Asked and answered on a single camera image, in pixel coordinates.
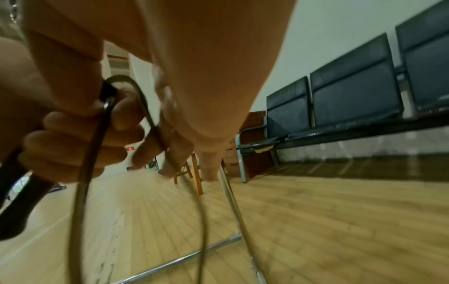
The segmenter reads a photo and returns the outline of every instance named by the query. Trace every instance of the chrome bar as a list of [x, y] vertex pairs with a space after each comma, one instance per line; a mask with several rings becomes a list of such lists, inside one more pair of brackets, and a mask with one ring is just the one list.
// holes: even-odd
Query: chrome bar
[[259, 259], [257, 258], [253, 242], [251, 241], [251, 237], [243, 221], [242, 214], [240, 213], [239, 206], [237, 205], [234, 193], [232, 192], [231, 184], [229, 183], [229, 179], [226, 175], [225, 169], [223, 169], [223, 166], [221, 166], [218, 171], [218, 180], [221, 183], [221, 187], [223, 188], [224, 194], [228, 198], [229, 206], [231, 207], [231, 211], [234, 214], [238, 229], [240, 231], [240, 234], [242, 235], [242, 240], [246, 245], [246, 249], [248, 250], [248, 254], [250, 256], [251, 264], [253, 265], [253, 270], [256, 275], [256, 278], [259, 284], [267, 284], [267, 281], [262, 271], [262, 266], [259, 262]]
[[[237, 242], [237, 241], [239, 241], [241, 239], [242, 239], [242, 236], [240, 234], [235, 234], [235, 235], [233, 235], [232, 237], [230, 237], [230, 238], [228, 238], [226, 240], [223, 240], [221, 242], [218, 242], [216, 244], [213, 244], [213, 245], [207, 247], [206, 248], [206, 253], [212, 252], [212, 251], [217, 250], [219, 248], [222, 248], [222, 247], [224, 247], [226, 245], [235, 243], [235, 242]], [[186, 261], [188, 261], [188, 260], [190, 260], [192, 258], [195, 258], [195, 257], [199, 256], [200, 253], [201, 253], [201, 250], [196, 251], [194, 253], [191, 253], [189, 255], [183, 256], [183, 257], [178, 258], [176, 260], [173, 260], [173, 261], [167, 262], [165, 264], [162, 264], [162, 265], [160, 265], [158, 267], [155, 267], [155, 268], [149, 269], [147, 271], [141, 272], [141, 273], [139, 273], [139, 274], [137, 274], [135, 276], [132, 276], [130, 278], [127, 278], [125, 280], [122, 280], [122, 281], [119, 281], [119, 282], [115, 282], [114, 284], [129, 284], [129, 283], [137, 282], [137, 281], [142, 280], [144, 278], [147, 278], [147, 277], [149, 277], [149, 276], [151, 276], [151, 275], [153, 275], [153, 274], [155, 274], [155, 273], [157, 273], [157, 272], [159, 272], [161, 270], [164, 270], [164, 269], [169, 268], [171, 266], [174, 266], [174, 265], [186, 262]]]

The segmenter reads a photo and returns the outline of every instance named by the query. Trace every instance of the cord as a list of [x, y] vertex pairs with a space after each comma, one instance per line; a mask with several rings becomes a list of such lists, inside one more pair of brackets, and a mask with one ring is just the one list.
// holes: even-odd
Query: cord
[[[106, 135], [107, 129], [110, 125], [111, 121], [111, 112], [116, 104], [116, 92], [117, 89], [111, 88], [111, 85], [115, 82], [126, 82], [133, 86], [136, 90], [140, 106], [142, 111], [145, 114], [145, 117], [150, 125], [150, 127], [155, 131], [156, 142], [162, 149], [167, 150], [160, 132], [154, 125], [154, 122], [151, 118], [150, 112], [148, 110], [147, 100], [145, 98], [144, 93], [140, 89], [139, 85], [130, 77], [125, 75], [115, 75], [106, 79], [106, 83], [109, 84], [109, 87], [103, 88], [101, 90], [101, 98], [105, 101], [104, 108], [105, 113], [102, 116], [100, 125], [95, 131], [92, 140], [87, 149], [86, 155], [84, 157], [83, 163], [80, 169], [79, 182], [76, 188], [75, 201], [73, 204], [73, 215], [72, 215], [72, 225], [70, 229], [70, 237], [69, 237], [69, 249], [68, 249], [68, 270], [69, 270], [69, 279], [71, 284], [83, 284], [83, 271], [82, 271], [82, 236], [83, 236], [83, 222], [85, 216], [86, 209], [86, 200], [87, 194], [89, 191], [89, 184], [92, 180], [92, 173], [94, 170], [95, 162], [97, 160], [98, 152], [101, 148], [104, 136]], [[169, 151], [166, 151], [166, 161], [173, 168], [177, 168], [177, 165], [172, 158]], [[202, 242], [201, 242], [201, 253], [198, 260], [198, 273], [197, 273], [197, 283], [203, 283], [203, 269], [206, 258], [206, 245], [208, 242], [209, 236], [209, 224], [207, 222], [206, 210], [201, 202], [200, 197], [195, 191], [192, 183], [188, 180], [184, 175], [181, 176], [187, 184], [187, 188], [190, 191], [195, 203], [198, 212], [200, 213], [200, 220], [202, 225]]]

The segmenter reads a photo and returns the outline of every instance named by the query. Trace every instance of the wooden cabinet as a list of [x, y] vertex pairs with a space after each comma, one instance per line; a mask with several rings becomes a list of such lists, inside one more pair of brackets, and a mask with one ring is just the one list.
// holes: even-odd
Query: wooden cabinet
[[[264, 116], [265, 111], [250, 112], [245, 122], [242, 124], [240, 130], [263, 125]], [[263, 140], [264, 138], [264, 130], [257, 129], [254, 131], [244, 132], [240, 136], [240, 141], [242, 144], [245, 144], [257, 140]], [[224, 154], [223, 161], [230, 177], [241, 177], [239, 160], [237, 157], [237, 150], [235, 146], [235, 138], [229, 142], [229, 147]], [[248, 180], [274, 166], [269, 152], [260, 154], [252, 153], [246, 155], [243, 157], [243, 163], [245, 164], [245, 175]]]

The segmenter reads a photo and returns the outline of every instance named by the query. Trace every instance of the row of seats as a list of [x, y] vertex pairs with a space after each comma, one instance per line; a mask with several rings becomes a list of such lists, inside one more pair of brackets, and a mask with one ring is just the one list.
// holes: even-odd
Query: row of seats
[[[382, 34], [312, 72], [310, 80], [303, 77], [269, 95], [265, 125], [236, 136], [240, 163], [242, 155], [263, 149], [449, 124], [449, 0], [400, 24], [396, 33], [416, 117], [402, 118], [397, 74]], [[240, 145], [243, 132], [260, 128], [266, 129], [265, 140]]]

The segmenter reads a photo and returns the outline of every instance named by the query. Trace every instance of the black backrest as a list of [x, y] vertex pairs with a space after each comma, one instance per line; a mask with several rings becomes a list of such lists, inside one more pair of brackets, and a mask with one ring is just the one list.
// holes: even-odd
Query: black backrest
[[314, 71], [310, 83], [317, 127], [403, 110], [386, 34]]
[[449, 0], [396, 27], [416, 108], [449, 106]]
[[267, 97], [267, 136], [281, 137], [310, 128], [309, 81], [303, 77]]

